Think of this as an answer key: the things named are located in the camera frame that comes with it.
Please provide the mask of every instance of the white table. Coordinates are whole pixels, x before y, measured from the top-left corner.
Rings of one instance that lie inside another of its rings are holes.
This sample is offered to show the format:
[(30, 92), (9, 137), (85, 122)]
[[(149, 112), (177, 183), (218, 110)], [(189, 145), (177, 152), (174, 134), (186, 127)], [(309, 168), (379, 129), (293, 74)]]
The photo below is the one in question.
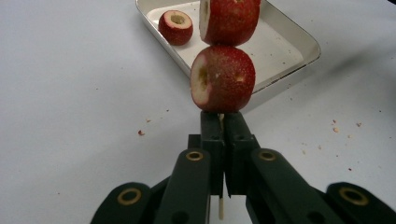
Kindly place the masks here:
[[(311, 186), (347, 181), (396, 209), (396, 6), (271, 3), (321, 56), (253, 95), (250, 130)], [(116, 186), (171, 174), (199, 112), (134, 1), (2, 1), (0, 222), (89, 223)], [(210, 223), (249, 223), (243, 197), (223, 221), (212, 202)]]

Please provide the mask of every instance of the table surface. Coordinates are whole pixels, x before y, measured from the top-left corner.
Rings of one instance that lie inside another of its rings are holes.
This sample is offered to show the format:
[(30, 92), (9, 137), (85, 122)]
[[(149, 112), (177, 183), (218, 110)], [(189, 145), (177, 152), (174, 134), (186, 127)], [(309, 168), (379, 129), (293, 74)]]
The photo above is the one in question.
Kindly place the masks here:
[[(321, 55), (252, 96), (250, 130), (311, 186), (354, 183), (396, 209), (396, 6), (271, 3)], [(116, 186), (168, 177), (199, 113), (133, 0), (0, 2), (1, 223), (89, 223)], [(210, 223), (249, 223), (242, 196), (217, 209)]]

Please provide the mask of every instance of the screw hole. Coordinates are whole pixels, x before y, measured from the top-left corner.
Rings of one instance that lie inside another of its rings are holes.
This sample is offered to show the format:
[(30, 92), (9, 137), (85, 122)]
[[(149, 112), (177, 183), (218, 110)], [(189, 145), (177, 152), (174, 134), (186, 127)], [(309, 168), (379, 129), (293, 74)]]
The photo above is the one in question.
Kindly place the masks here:
[(122, 205), (131, 205), (139, 202), (142, 197), (140, 189), (125, 189), (117, 197), (117, 201)]
[(172, 223), (174, 224), (185, 224), (189, 221), (189, 214), (183, 211), (175, 212), (172, 215)]
[(204, 158), (204, 154), (198, 151), (192, 151), (187, 153), (186, 157), (189, 161), (200, 161)]
[(306, 216), (311, 221), (311, 223), (315, 223), (315, 224), (325, 223), (324, 216), (319, 212), (310, 212)]
[(344, 200), (355, 205), (364, 206), (369, 203), (369, 199), (364, 194), (353, 188), (342, 187), (339, 193)]
[(276, 159), (276, 155), (269, 151), (261, 151), (259, 153), (259, 158), (264, 161), (274, 161)]

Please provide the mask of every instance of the apple core hole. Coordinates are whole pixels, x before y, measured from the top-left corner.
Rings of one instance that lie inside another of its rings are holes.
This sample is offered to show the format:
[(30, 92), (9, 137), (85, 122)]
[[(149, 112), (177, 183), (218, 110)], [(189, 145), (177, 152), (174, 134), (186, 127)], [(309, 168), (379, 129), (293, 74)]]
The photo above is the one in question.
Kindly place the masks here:
[(179, 15), (172, 15), (171, 16), (171, 21), (176, 23), (176, 24), (183, 24), (184, 23), (184, 17), (179, 16)]
[(241, 82), (241, 81), (245, 80), (244, 76), (241, 75), (241, 74), (236, 74), (235, 75), (235, 79), (236, 79), (237, 82)]
[(198, 76), (199, 83), (201, 84), (201, 90), (204, 91), (207, 88), (207, 71), (205, 67), (202, 67), (199, 70), (199, 76)]

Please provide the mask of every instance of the metal tray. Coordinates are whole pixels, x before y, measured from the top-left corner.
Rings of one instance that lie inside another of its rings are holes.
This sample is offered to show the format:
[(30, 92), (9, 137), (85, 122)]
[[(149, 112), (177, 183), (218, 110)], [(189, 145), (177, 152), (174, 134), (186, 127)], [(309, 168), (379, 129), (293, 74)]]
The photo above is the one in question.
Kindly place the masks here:
[[(193, 60), (208, 45), (199, 34), (199, 1), (135, 0), (143, 22), (189, 77)], [(192, 38), (184, 46), (175, 47), (157, 30), (158, 20), (169, 9), (187, 13), (193, 24)], [(264, 89), (294, 71), (312, 63), (320, 56), (318, 42), (276, 7), (262, 0), (261, 14), (253, 37), (238, 46), (246, 52), (256, 69), (253, 92)]]

